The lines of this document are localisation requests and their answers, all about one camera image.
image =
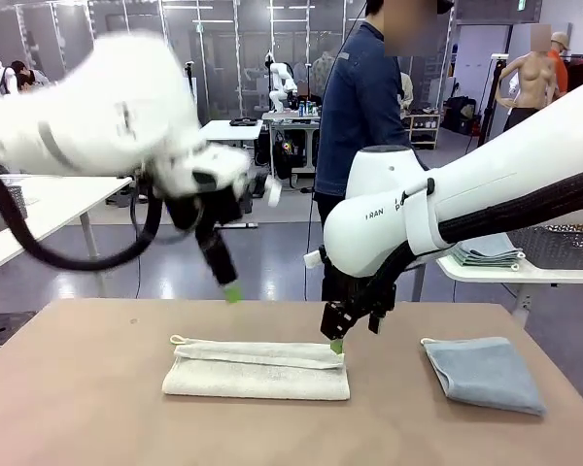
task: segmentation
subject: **person in orange shirt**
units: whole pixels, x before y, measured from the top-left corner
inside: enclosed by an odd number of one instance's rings
[[[556,32],[551,37],[551,49],[548,52],[549,58],[555,63],[555,75],[557,76],[557,90],[555,100],[567,94],[567,68],[560,57],[564,50],[569,50],[569,39],[565,32]]]

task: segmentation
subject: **man in dark blue jacket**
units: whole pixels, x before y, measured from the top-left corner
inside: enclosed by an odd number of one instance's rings
[[[444,14],[448,0],[388,0],[389,38],[403,43],[424,26],[428,8]],[[384,0],[367,0],[365,21],[335,58],[326,85],[320,127],[320,149],[314,199],[322,226],[330,211],[345,198],[356,153],[369,146],[410,147],[400,118],[398,95],[403,96],[397,57],[385,55]],[[403,44],[390,44],[395,48]],[[331,267],[322,282],[324,301],[341,300],[344,284]]]

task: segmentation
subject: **dark blue jacket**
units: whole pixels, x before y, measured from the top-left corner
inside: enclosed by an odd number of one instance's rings
[[[316,192],[344,196],[352,160],[362,148],[411,147],[398,94],[403,95],[397,58],[385,56],[384,36],[365,22],[336,57],[326,87]]]

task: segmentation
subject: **navy sleeve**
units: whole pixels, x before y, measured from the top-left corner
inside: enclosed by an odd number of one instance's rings
[[[401,75],[396,58],[367,56],[356,70],[356,89],[362,114],[375,145],[412,147],[399,115],[397,95]]]

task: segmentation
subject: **orange shirt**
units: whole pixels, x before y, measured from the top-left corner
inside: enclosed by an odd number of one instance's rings
[[[548,52],[548,57],[555,62],[555,75],[557,76],[557,88],[561,94],[567,92],[567,68],[566,64],[555,50]]]

